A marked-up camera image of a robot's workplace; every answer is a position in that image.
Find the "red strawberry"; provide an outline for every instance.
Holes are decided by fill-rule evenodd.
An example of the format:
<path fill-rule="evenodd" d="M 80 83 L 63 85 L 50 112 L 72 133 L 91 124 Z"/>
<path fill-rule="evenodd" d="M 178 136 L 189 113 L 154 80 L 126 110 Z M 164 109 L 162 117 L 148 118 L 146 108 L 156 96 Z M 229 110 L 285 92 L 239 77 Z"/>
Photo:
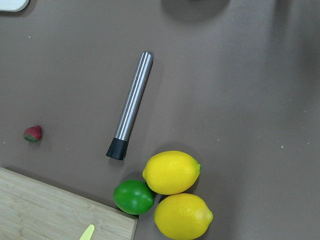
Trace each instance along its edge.
<path fill-rule="evenodd" d="M 36 143 L 42 138 L 42 130 L 39 125 L 37 126 L 32 126 L 27 128 L 24 131 L 23 135 L 24 139 L 31 142 L 31 143 Z"/>

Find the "wooden cutting board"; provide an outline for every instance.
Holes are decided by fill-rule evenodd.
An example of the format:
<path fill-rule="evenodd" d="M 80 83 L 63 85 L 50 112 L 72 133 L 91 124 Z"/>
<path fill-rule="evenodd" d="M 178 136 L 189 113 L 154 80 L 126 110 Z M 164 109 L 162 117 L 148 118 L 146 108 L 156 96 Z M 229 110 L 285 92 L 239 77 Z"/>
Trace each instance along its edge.
<path fill-rule="evenodd" d="M 132 240 L 138 219 L 101 203 L 0 168 L 1 240 Z"/>

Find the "yellow lemon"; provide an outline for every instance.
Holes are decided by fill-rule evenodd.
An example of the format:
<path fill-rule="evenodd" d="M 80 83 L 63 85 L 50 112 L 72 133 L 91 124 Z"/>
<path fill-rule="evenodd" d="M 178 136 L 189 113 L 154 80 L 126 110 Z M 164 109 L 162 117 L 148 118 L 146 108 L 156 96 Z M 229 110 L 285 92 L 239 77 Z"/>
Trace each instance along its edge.
<path fill-rule="evenodd" d="M 160 232 L 174 240 L 192 240 L 202 236 L 214 219 L 205 201 L 197 195 L 170 195 L 154 211 Z"/>
<path fill-rule="evenodd" d="M 190 188 L 200 174 L 201 165 L 182 151 L 164 151 L 151 157 L 142 176 L 158 194 L 171 195 Z"/>

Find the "stainless steel muddler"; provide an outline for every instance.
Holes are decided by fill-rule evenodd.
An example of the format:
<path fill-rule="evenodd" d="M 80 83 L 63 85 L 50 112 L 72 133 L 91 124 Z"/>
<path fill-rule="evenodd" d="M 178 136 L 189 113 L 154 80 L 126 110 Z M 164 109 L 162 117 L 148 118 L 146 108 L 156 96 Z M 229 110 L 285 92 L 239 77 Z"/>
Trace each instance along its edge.
<path fill-rule="evenodd" d="M 106 153 L 110 158 L 123 160 L 126 156 L 130 133 L 135 122 L 152 63 L 152 54 L 144 51 L 140 56 L 114 138 Z"/>

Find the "lime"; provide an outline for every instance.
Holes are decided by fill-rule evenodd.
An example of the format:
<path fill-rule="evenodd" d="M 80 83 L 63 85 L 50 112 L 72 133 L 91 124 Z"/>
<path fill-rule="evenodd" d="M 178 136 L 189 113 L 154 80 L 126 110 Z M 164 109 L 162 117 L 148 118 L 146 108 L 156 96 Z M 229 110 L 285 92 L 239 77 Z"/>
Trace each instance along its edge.
<path fill-rule="evenodd" d="M 127 214 L 139 215 L 154 204 L 154 193 L 145 182 L 127 180 L 113 191 L 113 199 L 118 208 Z"/>

